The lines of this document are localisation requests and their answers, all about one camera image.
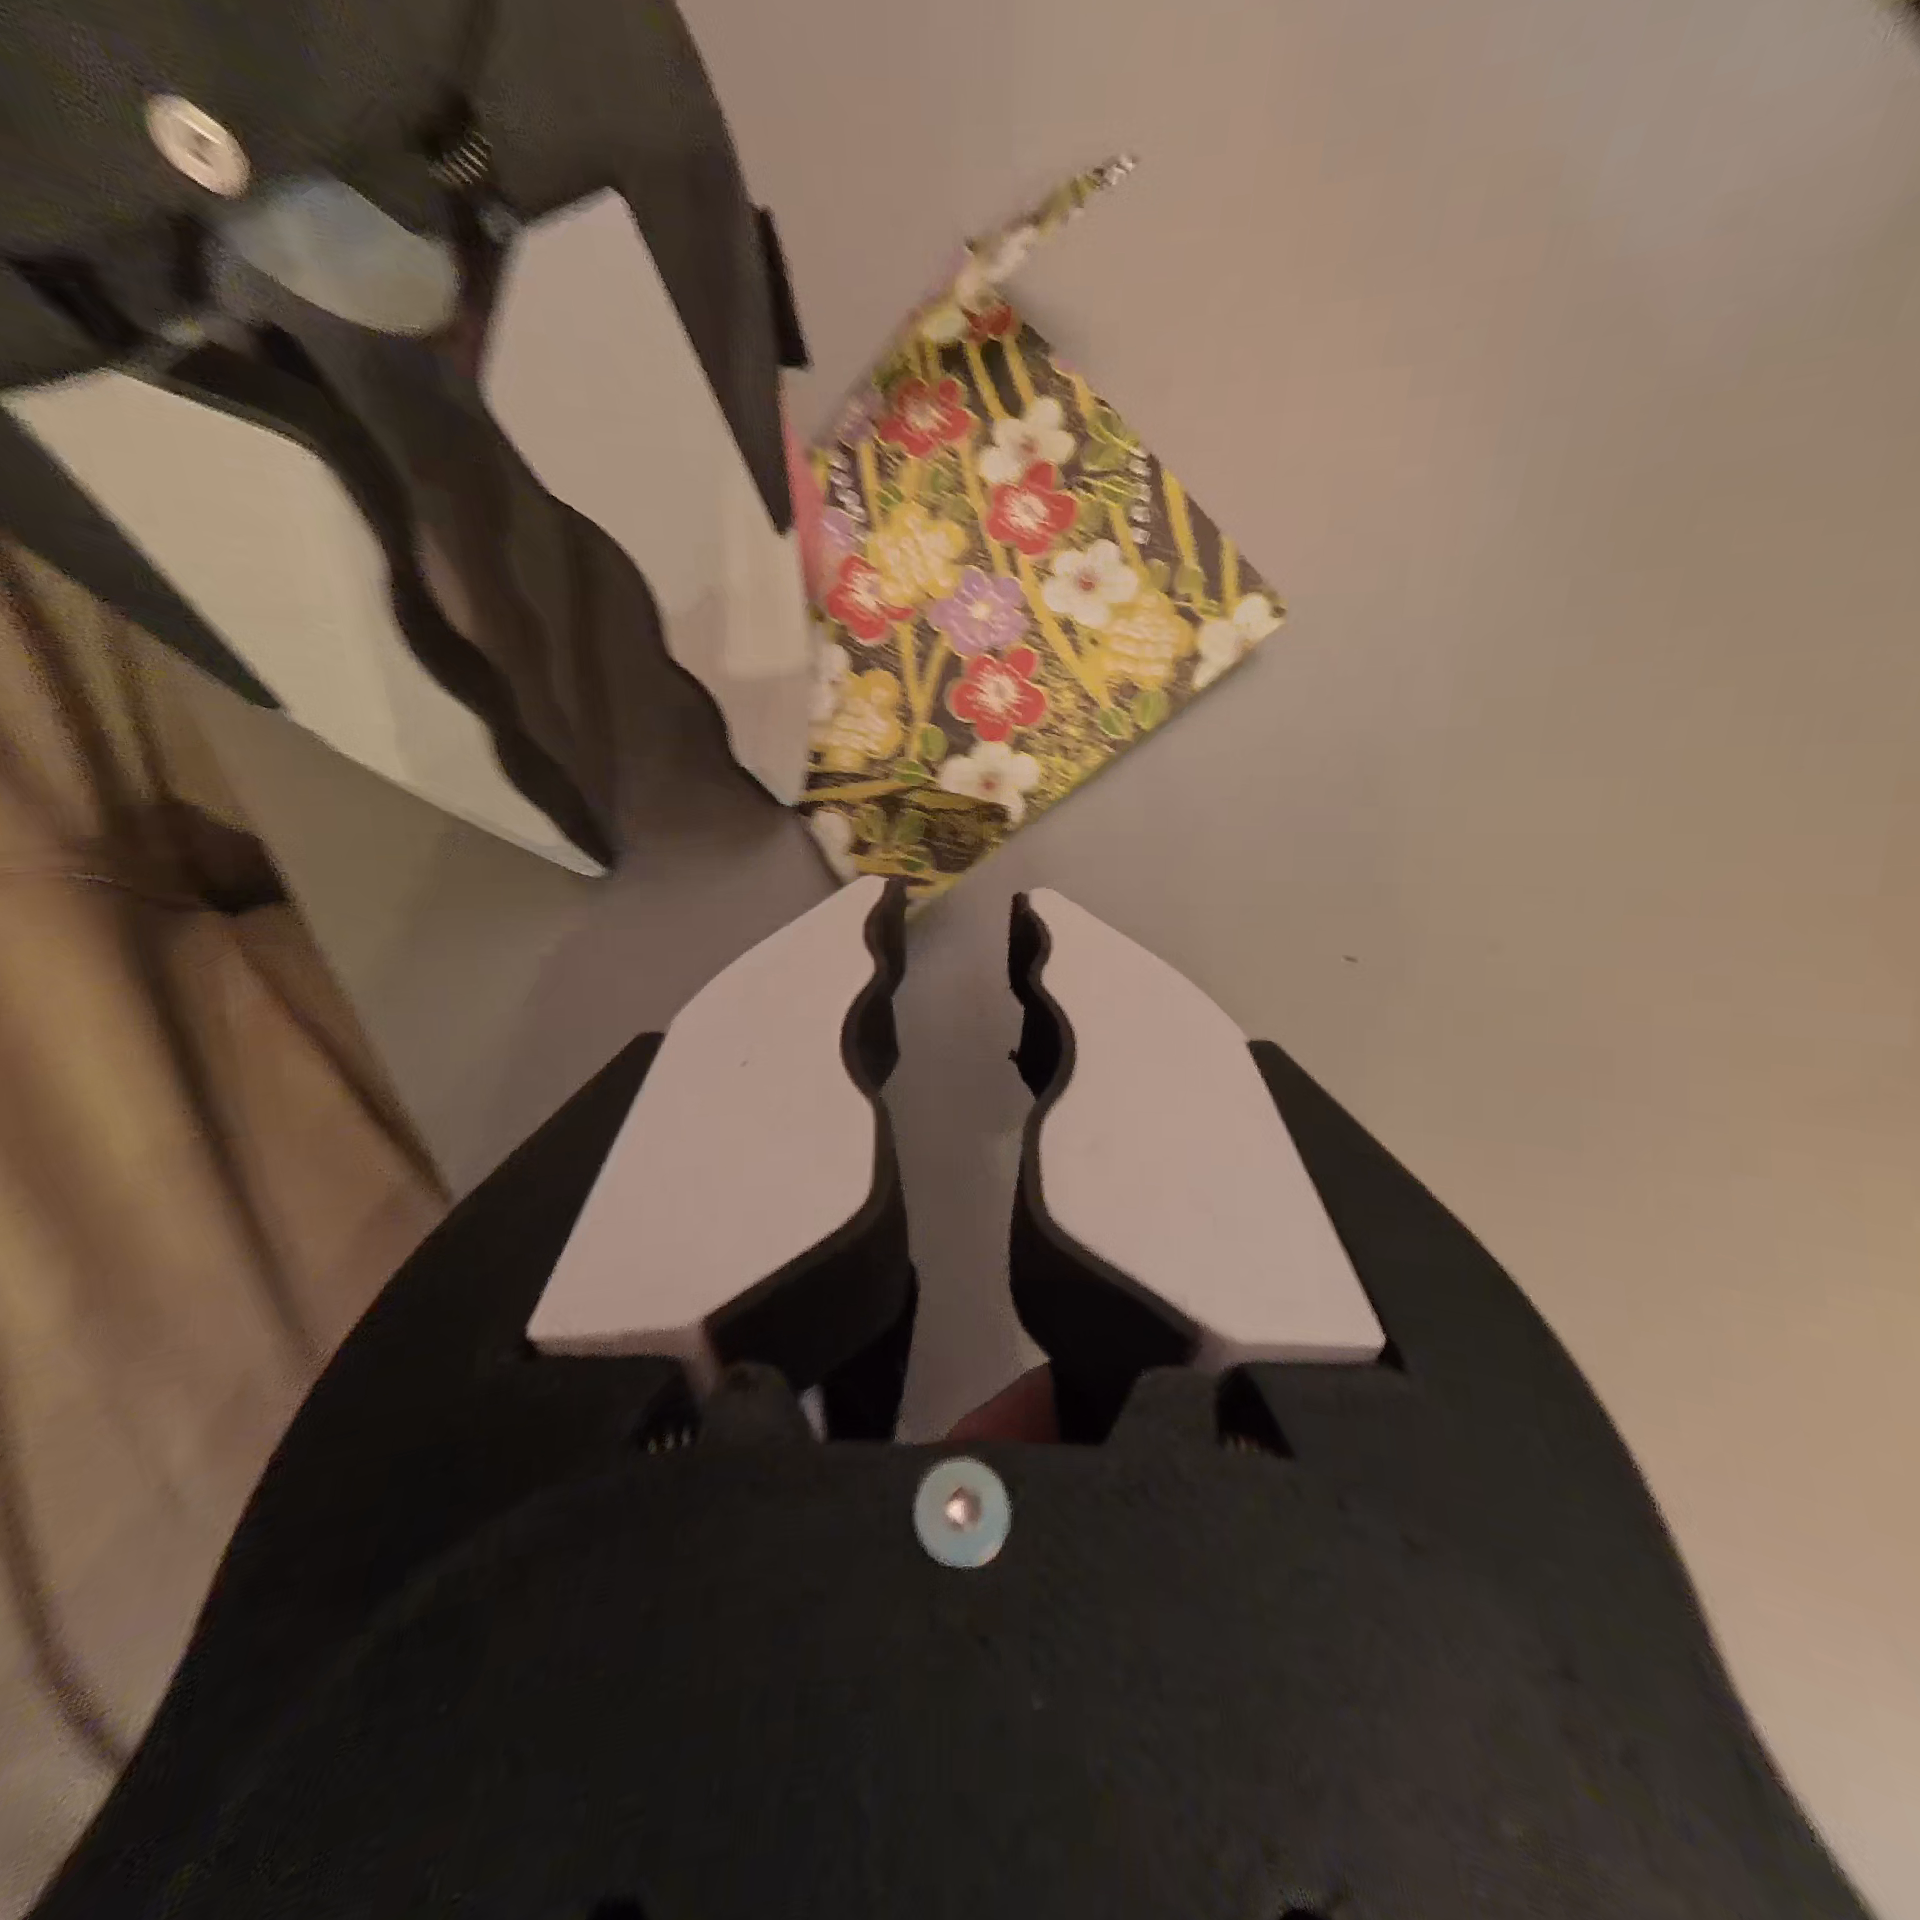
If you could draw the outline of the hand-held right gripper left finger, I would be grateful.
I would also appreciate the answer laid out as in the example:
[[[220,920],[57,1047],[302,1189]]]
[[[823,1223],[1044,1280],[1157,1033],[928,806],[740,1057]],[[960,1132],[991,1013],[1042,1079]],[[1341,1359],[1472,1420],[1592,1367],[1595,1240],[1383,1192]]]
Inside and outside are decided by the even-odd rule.
[[[744,1363],[829,1440],[900,1429],[919,1285],[896,1130],[905,883],[862,875],[715,974],[657,1040],[525,1323],[552,1357]]]

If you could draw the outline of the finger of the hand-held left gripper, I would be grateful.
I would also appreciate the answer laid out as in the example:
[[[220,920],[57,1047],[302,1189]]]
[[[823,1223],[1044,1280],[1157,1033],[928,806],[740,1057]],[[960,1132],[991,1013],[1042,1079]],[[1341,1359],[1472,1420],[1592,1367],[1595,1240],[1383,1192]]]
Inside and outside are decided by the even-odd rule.
[[[510,226],[475,375],[445,232],[358,216],[359,412],[395,481],[393,640],[359,638],[359,764],[438,810],[608,810],[616,646],[659,635],[777,803],[807,764],[813,638],[777,523],[630,206]]]
[[[127,372],[12,396],[12,419],[302,731],[364,772],[583,878],[611,853],[448,621],[407,536],[309,446]]]

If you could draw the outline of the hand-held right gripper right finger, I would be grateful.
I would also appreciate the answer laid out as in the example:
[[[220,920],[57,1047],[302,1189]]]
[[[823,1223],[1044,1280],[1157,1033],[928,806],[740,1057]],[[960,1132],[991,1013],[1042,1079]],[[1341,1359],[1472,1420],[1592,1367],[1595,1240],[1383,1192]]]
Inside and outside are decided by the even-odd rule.
[[[1371,1365],[1388,1346],[1252,1040],[1054,888],[1014,898],[1029,1109],[1008,1276],[1057,1431],[1100,1441],[1147,1374]]]

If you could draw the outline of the floral origami paper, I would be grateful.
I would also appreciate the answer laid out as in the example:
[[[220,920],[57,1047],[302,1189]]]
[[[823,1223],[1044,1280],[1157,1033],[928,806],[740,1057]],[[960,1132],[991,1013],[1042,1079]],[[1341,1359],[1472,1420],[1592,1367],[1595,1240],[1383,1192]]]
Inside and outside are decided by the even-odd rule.
[[[949,892],[1284,627],[1241,543],[1012,300],[1136,165],[965,240],[803,451],[794,807],[838,883]]]

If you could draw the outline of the person's beige clothing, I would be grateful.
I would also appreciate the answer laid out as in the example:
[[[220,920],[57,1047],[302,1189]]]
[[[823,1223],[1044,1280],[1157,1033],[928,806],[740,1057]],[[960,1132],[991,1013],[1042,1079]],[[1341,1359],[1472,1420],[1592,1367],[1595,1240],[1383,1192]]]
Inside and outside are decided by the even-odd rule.
[[[2,554],[2,1911],[448,1192],[150,635]]]

